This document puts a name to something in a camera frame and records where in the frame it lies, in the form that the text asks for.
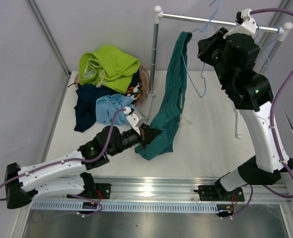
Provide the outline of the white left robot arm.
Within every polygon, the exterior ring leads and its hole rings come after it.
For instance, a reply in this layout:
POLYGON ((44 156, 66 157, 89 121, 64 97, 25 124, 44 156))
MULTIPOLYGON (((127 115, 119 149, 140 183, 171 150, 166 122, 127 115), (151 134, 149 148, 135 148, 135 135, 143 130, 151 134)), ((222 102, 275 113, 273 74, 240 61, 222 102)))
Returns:
POLYGON ((89 170, 109 163, 109 157, 139 145, 149 146, 162 131, 142 124, 120 132, 116 126, 104 127, 91 141, 55 160, 21 167, 7 165, 5 170, 5 200, 8 209, 17 209, 40 197, 66 195, 92 198, 96 184, 89 170))

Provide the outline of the blue wire hanger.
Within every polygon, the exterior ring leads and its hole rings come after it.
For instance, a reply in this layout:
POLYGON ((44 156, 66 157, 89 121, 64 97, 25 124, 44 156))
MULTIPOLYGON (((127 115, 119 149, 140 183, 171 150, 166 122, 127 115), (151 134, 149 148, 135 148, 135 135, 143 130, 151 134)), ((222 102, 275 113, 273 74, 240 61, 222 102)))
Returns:
POLYGON ((274 57, 274 54, 277 51, 277 48, 280 46, 281 42, 278 42, 278 38, 280 37, 280 26, 274 26, 277 29, 276 33, 266 33, 263 38, 263 43, 259 46, 261 47, 261 53, 263 56, 259 56, 259 59, 262 57, 265 58, 261 68, 259 69, 259 74, 264 74, 268 71, 269 75, 271 75, 271 60, 274 57))

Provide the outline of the navy blue shorts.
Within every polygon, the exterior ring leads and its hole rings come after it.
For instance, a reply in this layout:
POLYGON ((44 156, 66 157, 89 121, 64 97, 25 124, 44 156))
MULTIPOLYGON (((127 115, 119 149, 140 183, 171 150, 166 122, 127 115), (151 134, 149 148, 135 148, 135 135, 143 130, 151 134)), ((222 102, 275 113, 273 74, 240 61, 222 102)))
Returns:
POLYGON ((73 84, 76 87, 76 94, 78 96, 76 106, 74 107, 76 119, 74 130, 77 132, 85 132, 97 122, 95 111, 96 100, 102 96, 113 95, 118 92, 104 86, 98 88, 92 84, 80 85, 79 76, 75 78, 73 84))

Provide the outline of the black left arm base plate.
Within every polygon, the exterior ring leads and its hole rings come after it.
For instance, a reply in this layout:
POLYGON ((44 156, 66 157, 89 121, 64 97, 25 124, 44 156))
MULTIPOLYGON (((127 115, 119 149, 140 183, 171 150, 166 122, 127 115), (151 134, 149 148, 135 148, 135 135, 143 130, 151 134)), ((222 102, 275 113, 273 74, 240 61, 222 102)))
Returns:
POLYGON ((78 194, 78 196, 98 200, 110 199, 112 187, 110 183, 96 183, 95 186, 95 190, 85 189, 82 193, 78 194))

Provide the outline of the orange camouflage shorts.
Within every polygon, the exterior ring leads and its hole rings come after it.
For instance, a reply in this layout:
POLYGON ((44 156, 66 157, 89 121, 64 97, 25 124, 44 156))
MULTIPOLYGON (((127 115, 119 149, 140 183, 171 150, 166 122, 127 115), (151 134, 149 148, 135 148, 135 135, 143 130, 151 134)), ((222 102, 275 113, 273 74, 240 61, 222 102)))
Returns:
POLYGON ((133 102, 136 102, 142 97, 143 93, 143 85, 142 83, 138 82, 129 85, 125 93, 125 96, 130 97, 133 100, 133 102))

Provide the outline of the aluminium mounting rail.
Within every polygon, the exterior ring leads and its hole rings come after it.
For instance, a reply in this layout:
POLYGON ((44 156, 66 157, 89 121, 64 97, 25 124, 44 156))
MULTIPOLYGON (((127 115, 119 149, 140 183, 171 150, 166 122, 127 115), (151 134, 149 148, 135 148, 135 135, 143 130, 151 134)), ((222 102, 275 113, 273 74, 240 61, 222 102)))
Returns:
POLYGON ((246 204, 290 205, 292 202, 259 185, 245 186, 226 201, 206 201, 196 191, 199 186, 212 185, 214 181, 213 178, 95 178, 97 184, 107 185, 100 191, 103 211, 218 213, 223 206, 239 210, 246 204))

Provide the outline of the teal green shorts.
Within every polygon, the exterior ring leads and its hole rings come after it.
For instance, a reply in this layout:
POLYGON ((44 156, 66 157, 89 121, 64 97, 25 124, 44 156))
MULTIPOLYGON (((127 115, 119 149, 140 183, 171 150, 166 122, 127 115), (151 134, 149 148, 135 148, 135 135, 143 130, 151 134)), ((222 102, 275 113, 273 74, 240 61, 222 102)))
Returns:
POLYGON ((173 141, 180 125, 187 89, 187 45, 192 33, 181 32, 173 49, 167 68, 165 93, 158 113, 151 121, 152 129, 160 130, 158 135, 143 149, 135 148, 135 152, 146 160, 173 152, 173 141))

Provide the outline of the lime green shorts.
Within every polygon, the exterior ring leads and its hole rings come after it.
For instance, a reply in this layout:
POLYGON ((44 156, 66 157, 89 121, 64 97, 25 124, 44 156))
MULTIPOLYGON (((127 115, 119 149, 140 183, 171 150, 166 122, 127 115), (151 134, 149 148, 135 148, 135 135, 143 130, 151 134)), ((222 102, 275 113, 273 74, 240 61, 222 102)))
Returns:
POLYGON ((104 86, 124 94, 140 66, 140 59, 115 46, 105 45, 82 55, 78 67, 79 83, 98 88, 104 86))

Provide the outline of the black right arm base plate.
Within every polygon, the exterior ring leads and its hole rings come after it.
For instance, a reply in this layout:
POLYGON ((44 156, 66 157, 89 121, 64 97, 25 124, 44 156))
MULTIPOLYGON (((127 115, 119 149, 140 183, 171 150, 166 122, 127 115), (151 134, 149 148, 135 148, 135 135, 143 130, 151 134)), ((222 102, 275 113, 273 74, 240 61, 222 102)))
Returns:
POLYGON ((216 187, 215 185, 199 185, 193 191, 199 195, 201 201, 243 202, 245 200, 241 187, 233 191, 226 191, 222 187, 216 187))

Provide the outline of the pink translucent plastic basin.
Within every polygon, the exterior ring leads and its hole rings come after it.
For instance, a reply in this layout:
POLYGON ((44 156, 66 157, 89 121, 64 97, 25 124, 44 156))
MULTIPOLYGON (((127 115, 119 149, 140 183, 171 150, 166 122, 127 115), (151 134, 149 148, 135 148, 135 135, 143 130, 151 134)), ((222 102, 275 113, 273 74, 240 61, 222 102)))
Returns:
POLYGON ((141 66, 139 67, 139 72, 136 73, 136 74, 133 76, 133 78, 132 78, 132 80, 131 80, 131 83, 130 83, 130 84, 133 84, 133 83, 138 83, 138 82, 140 82, 140 83, 142 83, 143 88, 144 88, 144 93, 143 93, 142 97, 141 97, 138 101, 133 102, 133 104, 134 104, 135 106, 137 106, 138 104, 142 103, 143 100, 144 100, 144 98, 147 97, 147 92, 148 92, 148 90, 149 90, 149 81, 150 81, 150 79, 149 79, 149 73, 148 73, 148 71, 147 71, 147 70, 141 65, 141 66))

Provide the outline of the light blue shorts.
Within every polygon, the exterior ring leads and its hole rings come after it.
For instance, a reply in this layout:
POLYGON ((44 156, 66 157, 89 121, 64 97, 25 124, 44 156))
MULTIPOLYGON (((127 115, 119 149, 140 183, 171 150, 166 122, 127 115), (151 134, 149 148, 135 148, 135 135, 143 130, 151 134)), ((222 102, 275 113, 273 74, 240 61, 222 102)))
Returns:
POLYGON ((119 93, 102 96, 96 100, 96 121, 103 125, 110 125, 116 111, 125 107, 136 109, 131 97, 119 93))

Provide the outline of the silver clothes rack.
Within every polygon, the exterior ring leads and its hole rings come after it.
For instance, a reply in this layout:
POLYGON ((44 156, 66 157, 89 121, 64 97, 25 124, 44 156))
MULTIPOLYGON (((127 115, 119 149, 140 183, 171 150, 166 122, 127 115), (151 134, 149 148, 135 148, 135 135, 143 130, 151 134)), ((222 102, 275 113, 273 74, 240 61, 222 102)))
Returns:
MULTIPOLYGON (((155 97, 154 79, 155 79, 156 52, 157 52, 157 41, 158 41, 160 20, 161 19, 170 19, 170 20, 180 20, 180 21, 196 22, 196 23, 205 24, 205 27, 203 29, 200 29, 200 28, 196 29, 197 31, 200 31, 204 34, 207 32, 208 27, 210 25, 228 26, 228 27, 232 27, 232 28, 235 28, 238 25, 237 22, 233 23, 233 22, 227 22, 227 21, 214 20, 214 16, 215 15, 213 14, 210 18, 205 19, 205 18, 198 18, 198 17, 174 15, 174 14, 164 13, 162 11, 161 6, 159 6, 159 5, 154 7, 154 26, 153 26, 153 40, 152 40, 151 64, 150 64, 150 83, 149 83, 149 90, 147 92, 148 108, 151 107, 152 100, 155 97)), ((280 26, 280 28, 281 28, 281 30, 280 30, 280 37, 278 38, 278 42, 282 43, 286 39, 286 37, 288 36, 289 32, 293 29, 293 24, 291 22, 286 22, 283 26, 280 26)), ((255 35, 258 35, 260 32, 276 33, 277 29, 274 28, 274 26, 265 27, 265 26, 259 26, 257 24, 255 35)))

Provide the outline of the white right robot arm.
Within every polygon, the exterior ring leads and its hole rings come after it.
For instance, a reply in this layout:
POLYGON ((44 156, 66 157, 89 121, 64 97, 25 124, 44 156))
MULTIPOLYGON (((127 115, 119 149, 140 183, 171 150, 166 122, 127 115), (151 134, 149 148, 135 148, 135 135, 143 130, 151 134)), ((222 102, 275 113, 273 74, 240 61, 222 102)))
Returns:
POLYGON ((226 200, 245 185, 273 185, 282 173, 293 170, 293 159, 283 149, 279 136, 273 136, 271 116, 274 96, 269 80, 254 71, 260 52, 252 36, 229 34, 222 27, 198 42, 198 58, 212 66, 221 89, 233 102, 248 128, 255 155, 215 182, 214 193, 226 200))

